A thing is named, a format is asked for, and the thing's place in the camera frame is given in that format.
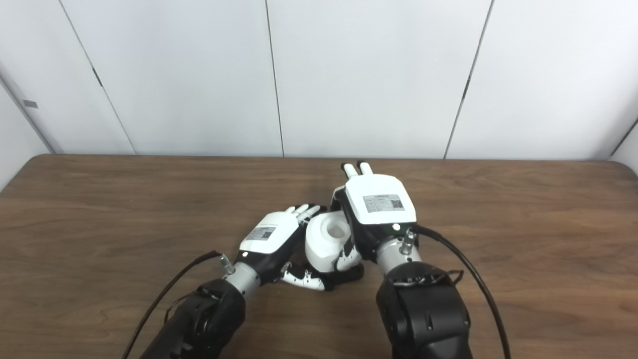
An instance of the wire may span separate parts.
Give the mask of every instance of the wire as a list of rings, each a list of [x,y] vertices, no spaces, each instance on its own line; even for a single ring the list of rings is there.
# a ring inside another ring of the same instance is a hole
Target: wire
[[[182,295],[181,297],[179,297],[178,299],[176,299],[173,304],[170,305],[170,307],[166,310],[166,314],[164,315],[164,324],[166,324],[166,322],[168,321],[168,316],[170,315],[170,311],[177,305],[179,304],[179,302],[183,301],[184,299],[186,299],[188,296],[193,295],[195,292],[190,292],[186,295]]]
[[[490,293],[487,288],[487,284],[481,278],[479,272],[474,268],[474,265],[470,263],[470,260],[458,249],[455,245],[452,244],[449,240],[445,239],[440,233],[433,231],[430,228],[422,227],[418,224],[413,226],[413,232],[418,234],[423,234],[426,237],[430,237],[433,240],[440,242],[442,245],[446,246],[454,255],[456,255],[461,262],[467,267],[474,280],[476,280],[478,287],[485,295],[487,303],[489,304],[489,308],[492,310],[492,314],[494,314],[494,320],[496,321],[496,327],[498,328],[498,334],[501,337],[501,343],[503,344],[503,353],[505,354],[505,359],[512,359],[512,354],[510,353],[510,343],[507,340],[507,332],[505,331],[505,325],[503,324],[503,319],[501,318],[501,314],[498,311],[498,306],[496,305],[496,301],[494,301],[494,297],[492,293]]]
[[[186,274],[186,272],[189,271],[192,267],[200,264],[201,262],[207,261],[208,259],[219,257],[219,256],[221,256],[221,253],[217,252],[216,250],[213,250],[211,252],[208,252],[206,254],[203,254],[203,255],[197,257],[194,261],[190,262],[189,265],[184,267],[184,269],[182,269],[175,276],[175,278],[173,278],[166,285],[166,287],[164,287],[164,289],[162,289],[162,292],[160,292],[160,294],[157,296],[157,298],[155,298],[155,300],[151,303],[149,308],[146,310],[146,313],[144,313],[144,315],[140,319],[140,322],[137,324],[137,327],[133,331],[133,335],[131,335],[131,340],[129,340],[128,345],[126,346],[126,349],[124,350],[124,353],[122,354],[122,359],[127,359],[128,358],[128,355],[131,353],[131,349],[133,349],[133,345],[135,344],[135,340],[137,339],[137,336],[140,335],[140,332],[142,331],[142,327],[144,326],[144,323],[146,323],[146,321],[149,318],[149,316],[151,316],[151,313],[153,312],[153,309],[155,309],[155,307],[157,307],[158,303],[162,300],[162,298],[164,298],[166,293],[168,293],[168,291],[175,285],[175,283],[177,283],[177,281],[184,274]]]

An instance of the white wall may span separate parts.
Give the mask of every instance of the white wall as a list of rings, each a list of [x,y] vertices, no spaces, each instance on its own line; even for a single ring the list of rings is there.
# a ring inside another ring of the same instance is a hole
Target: white wall
[[[637,14],[496,0],[447,157],[609,158],[638,118]]]
[[[281,156],[263,0],[63,0],[137,153]]]
[[[5,0],[0,77],[58,152],[606,159],[638,2],[495,0],[462,100],[490,4]]]
[[[40,153],[48,153],[47,147],[0,82],[0,191]]]
[[[628,165],[638,174],[638,126],[627,135],[611,159]]]
[[[443,158],[490,0],[269,0],[287,156]]]
[[[57,1],[0,1],[0,77],[54,151],[133,152]]]

